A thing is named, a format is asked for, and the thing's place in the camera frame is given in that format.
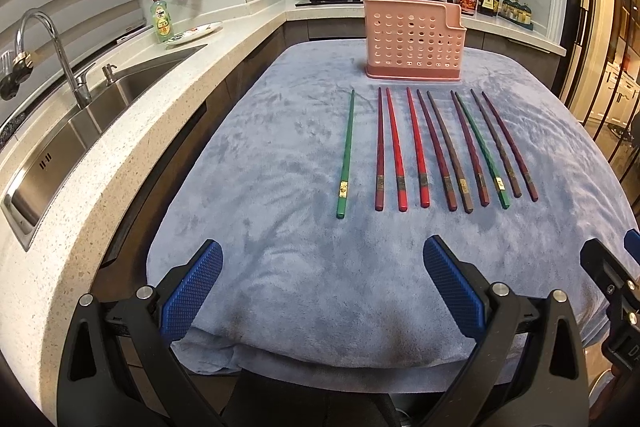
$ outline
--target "faucet spout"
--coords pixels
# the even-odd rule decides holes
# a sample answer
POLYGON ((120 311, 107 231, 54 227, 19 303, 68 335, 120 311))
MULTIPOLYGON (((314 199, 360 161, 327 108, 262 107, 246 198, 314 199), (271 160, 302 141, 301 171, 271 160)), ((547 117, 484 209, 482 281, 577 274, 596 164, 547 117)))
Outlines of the faucet spout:
POLYGON ((73 71, 71 71, 71 66, 69 65, 68 58, 66 58, 66 52, 62 45, 60 34, 58 33, 58 29, 53 23, 53 20, 51 20, 51 18, 46 13, 35 8, 31 8, 24 13, 22 18, 20 19, 20 27, 15 34, 15 59, 13 74, 14 84, 16 84, 16 88, 17 84, 20 84, 27 78, 29 78, 31 70, 33 69, 30 54, 25 52, 24 50, 24 33, 26 30, 27 22, 32 18, 39 20, 47 29, 47 32, 49 33, 49 35, 51 36, 51 40, 53 41, 56 54, 58 55, 60 66, 62 66, 62 71, 65 73, 66 81, 71 87, 80 108, 85 108, 91 102, 91 94, 89 93, 86 81, 84 78, 77 79, 73 74, 73 71))

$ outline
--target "green dish soap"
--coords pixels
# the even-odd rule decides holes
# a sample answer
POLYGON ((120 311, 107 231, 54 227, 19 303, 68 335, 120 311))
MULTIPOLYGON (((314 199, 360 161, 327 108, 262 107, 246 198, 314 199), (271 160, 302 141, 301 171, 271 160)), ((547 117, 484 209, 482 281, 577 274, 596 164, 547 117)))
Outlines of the green dish soap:
POLYGON ((174 36, 174 27, 171 24, 171 16, 166 8, 166 1, 154 0, 151 5, 151 17, 153 18, 159 42, 167 42, 174 36))

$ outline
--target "chopstick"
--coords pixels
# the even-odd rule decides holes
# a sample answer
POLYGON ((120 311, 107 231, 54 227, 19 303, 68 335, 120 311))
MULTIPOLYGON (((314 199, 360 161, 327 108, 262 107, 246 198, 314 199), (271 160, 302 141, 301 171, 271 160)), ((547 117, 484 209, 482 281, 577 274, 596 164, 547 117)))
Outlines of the chopstick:
POLYGON ((453 165, 453 172, 455 173, 456 179, 458 180, 458 188, 460 188, 460 196, 462 197, 462 206, 465 207, 465 212, 467 214, 471 214, 474 211, 474 203, 471 200, 469 187, 466 184, 465 173, 462 170, 462 166, 460 165, 460 160, 458 159, 458 155, 456 154, 456 149, 455 147, 453 147, 453 142, 451 141, 451 137, 449 136, 449 131, 447 131, 447 126, 444 124, 444 120, 440 115, 440 110, 436 105, 436 101, 433 100, 433 97, 431 96, 431 91, 427 91, 427 96, 429 97, 429 101, 431 102, 431 106, 433 107, 433 112, 436 115, 438 124, 440 124, 440 129, 442 131, 442 137, 444 138, 444 143, 447 146, 447 150, 449 150, 449 157, 451 158, 451 164, 453 165))
POLYGON ((391 101, 391 91, 386 88, 386 104, 389 108, 389 120, 391 122, 391 138, 394 142, 394 159, 396 161, 396 184, 398 185, 398 210, 406 212, 409 205, 406 199, 406 184, 404 183, 404 167, 402 166, 402 152, 400 150, 400 138, 398 137, 398 126, 396 125, 396 115, 394 104, 391 101))
POLYGON ((411 89, 406 88, 406 97, 411 113, 411 125, 414 128, 415 159, 418 164, 418 186, 420 187, 420 206, 427 208, 429 201, 429 182, 427 180, 427 165, 424 162, 424 151, 422 150, 422 139, 420 138, 420 128, 418 118, 415 116, 414 99, 411 97, 411 89))
POLYGON ((474 166, 474 174, 476 176, 476 183, 478 184, 478 195, 480 196, 480 204, 487 206, 489 204, 489 191, 486 188, 486 182, 484 181, 484 174, 482 174, 482 168, 480 166, 480 158, 476 152, 476 146, 474 140, 469 133, 469 127, 466 124, 465 115, 462 113, 462 108, 458 103, 456 95, 451 91, 451 98, 453 99, 453 105, 456 106, 456 112, 460 119, 460 127, 462 127, 462 133, 465 135, 466 147, 469 149, 469 156, 471 156, 471 164, 474 166))
POLYGON ((429 111, 427 110, 427 106, 424 103, 424 99, 422 98, 422 93, 420 92, 420 89, 417 89, 416 91, 418 93, 418 100, 420 101, 420 105, 422 106, 424 119, 427 121, 427 126, 429 127, 429 134, 431 135, 431 141, 433 142, 433 149, 436 152, 438 168, 440 169, 440 175, 442 176, 442 185, 444 186, 444 193, 445 197, 447 198, 447 206, 449 207, 449 210, 451 212, 455 212, 458 209, 458 203, 456 202, 456 194, 453 191, 453 184, 451 183, 449 168, 447 168, 447 162, 444 159, 442 147, 440 147, 438 135, 436 134, 435 127, 433 126, 433 121, 431 121, 429 111))
POLYGON ((516 163, 518 164, 518 167, 520 167, 520 172, 522 172, 522 177, 524 177, 524 182, 527 185, 527 190, 529 191, 529 195, 531 196, 531 201, 538 201, 538 191, 536 190, 536 186, 533 184, 533 180, 531 179, 531 174, 529 174, 529 169, 527 169, 527 165, 526 163, 524 163, 524 159, 522 159, 522 155, 520 154, 518 147, 513 141, 513 137, 511 137, 511 133, 509 132, 509 130, 507 129, 507 126, 502 121, 502 118, 500 117, 500 114, 494 107, 494 104, 491 103, 491 100, 489 100, 489 97, 486 95, 484 91, 482 92, 482 96, 484 96, 484 99, 486 100, 486 103, 489 106, 489 109, 494 114, 495 120, 497 120, 498 125, 500 126, 500 129, 502 129, 502 133, 504 134, 504 137, 507 139, 507 143, 511 147, 511 151, 513 152, 513 155, 516 158, 516 163))
POLYGON ((466 119, 468 120, 471 129, 473 129, 474 134, 476 135, 478 145, 480 146, 480 150, 482 151, 482 156, 484 156, 486 165, 487 167, 489 167, 489 173, 494 179, 495 189, 498 191, 498 199, 500 200, 500 204, 506 210, 507 208, 509 208, 510 202, 507 190, 506 188, 504 188, 504 182, 500 177, 500 172, 495 166, 494 159, 491 157, 491 153, 489 152, 489 149, 487 149, 486 143, 484 143, 484 139, 482 139, 482 135, 480 134, 480 130, 478 129, 474 118, 471 116, 471 113, 466 108, 465 103, 462 101, 462 98, 460 98, 460 95, 458 93, 456 93, 456 97, 458 99, 458 102, 460 103, 460 107, 462 107, 462 111, 464 111, 465 113, 466 119))
POLYGON ((478 96, 476 95, 476 92, 473 89, 471 90, 471 95, 473 95, 474 99, 476 100, 476 103, 480 108, 480 112, 482 113, 482 117, 486 122, 486 126, 489 128, 489 133, 491 133, 491 136, 493 137, 495 142, 495 146, 498 148, 498 154, 500 155, 502 164, 504 165, 504 169, 507 171, 507 177, 509 178, 509 182, 511 183, 513 196, 515 196, 516 198, 519 198, 522 195, 522 190, 520 190, 520 184, 518 183, 518 179, 516 178, 516 173, 513 172, 513 167, 511 166, 511 162, 509 160, 509 157, 507 156, 507 152, 504 150, 504 147, 502 146, 500 137, 498 136, 498 133, 495 131, 494 124, 491 122, 489 115, 486 113, 484 107, 482 107, 482 102, 480 102, 480 99, 478 98, 478 96))
POLYGON ((385 208, 385 129, 382 121, 382 88, 378 88, 378 159, 376 162, 376 210, 385 208))
POLYGON ((347 124, 347 138, 344 143, 344 156, 342 157, 342 174, 340 175, 340 193, 338 194, 338 209, 335 217, 344 219, 347 210, 347 190, 349 186, 349 167, 351 164, 351 136, 353 134, 353 107, 356 100, 355 89, 351 90, 351 102, 349 103, 349 123, 347 124))

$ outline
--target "sink basin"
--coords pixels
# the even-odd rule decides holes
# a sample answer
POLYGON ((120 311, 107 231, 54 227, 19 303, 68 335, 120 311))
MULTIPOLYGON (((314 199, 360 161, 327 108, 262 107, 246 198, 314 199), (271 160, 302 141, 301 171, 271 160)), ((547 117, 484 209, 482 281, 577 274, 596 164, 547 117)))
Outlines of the sink basin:
POLYGON ((44 137, 2 198, 2 211, 25 250, 53 197, 91 146, 147 89, 201 48, 118 71, 113 84, 100 84, 86 108, 75 107, 44 137))

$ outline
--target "blue gripper pad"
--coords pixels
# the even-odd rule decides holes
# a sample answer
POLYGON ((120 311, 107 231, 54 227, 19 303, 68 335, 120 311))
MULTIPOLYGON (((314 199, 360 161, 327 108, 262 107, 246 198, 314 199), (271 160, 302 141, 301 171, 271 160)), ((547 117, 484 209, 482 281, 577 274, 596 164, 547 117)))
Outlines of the blue gripper pad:
POLYGON ((479 342, 486 331, 486 309, 463 275, 460 262, 444 241, 434 235, 424 242, 422 258, 460 332, 479 342))
POLYGON ((640 233, 631 229, 625 233, 625 250, 640 264, 640 233))
POLYGON ((222 271, 222 261, 222 247, 208 239, 186 266, 188 271, 175 287, 174 292, 163 299, 160 336, 167 344, 179 341, 187 334, 204 299, 209 295, 222 271))

